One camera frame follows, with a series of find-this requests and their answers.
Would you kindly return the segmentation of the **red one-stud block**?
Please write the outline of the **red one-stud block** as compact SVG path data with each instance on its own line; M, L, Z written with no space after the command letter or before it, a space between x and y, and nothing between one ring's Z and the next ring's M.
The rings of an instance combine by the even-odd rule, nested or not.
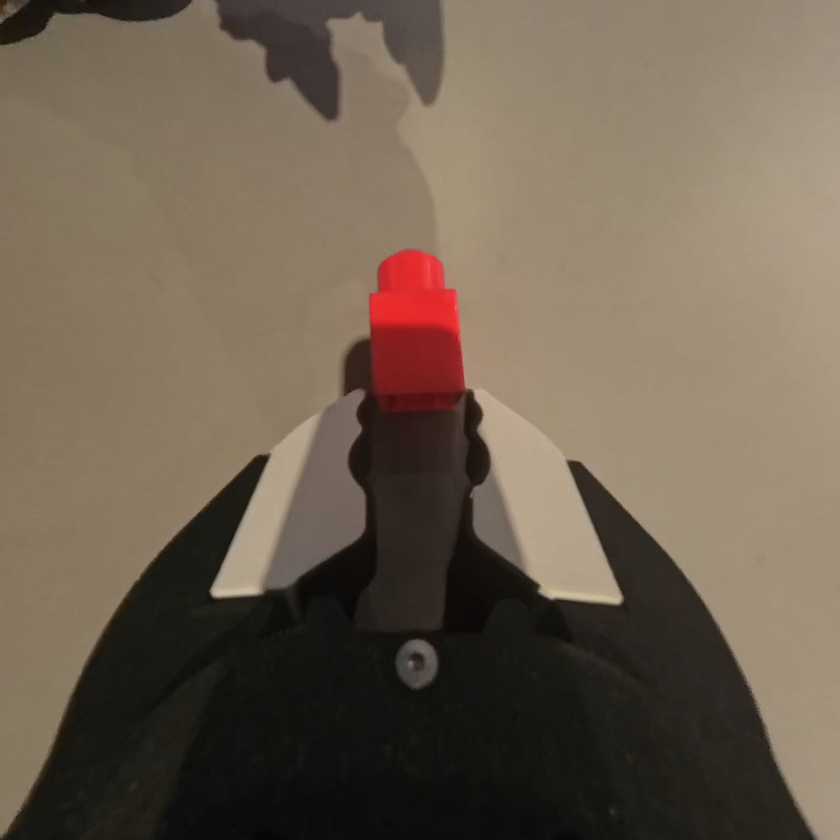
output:
M455 408L466 393L456 290L422 250L384 259L369 296L371 390L384 413Z

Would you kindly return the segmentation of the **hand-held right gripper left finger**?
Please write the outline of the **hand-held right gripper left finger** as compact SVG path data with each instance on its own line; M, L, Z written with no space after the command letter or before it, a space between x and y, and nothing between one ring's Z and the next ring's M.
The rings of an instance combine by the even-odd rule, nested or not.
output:
M364 398L352 390L270 450L211 585L215 601L288 592L364 535L366 494L350 465Z

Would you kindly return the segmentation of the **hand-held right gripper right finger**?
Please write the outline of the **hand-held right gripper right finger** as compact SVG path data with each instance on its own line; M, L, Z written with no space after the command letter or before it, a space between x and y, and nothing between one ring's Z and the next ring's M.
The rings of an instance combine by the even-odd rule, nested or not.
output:
M469 490L459 575L483 602L502 597L607 607L623 593L569 461L488 391L465 394Z

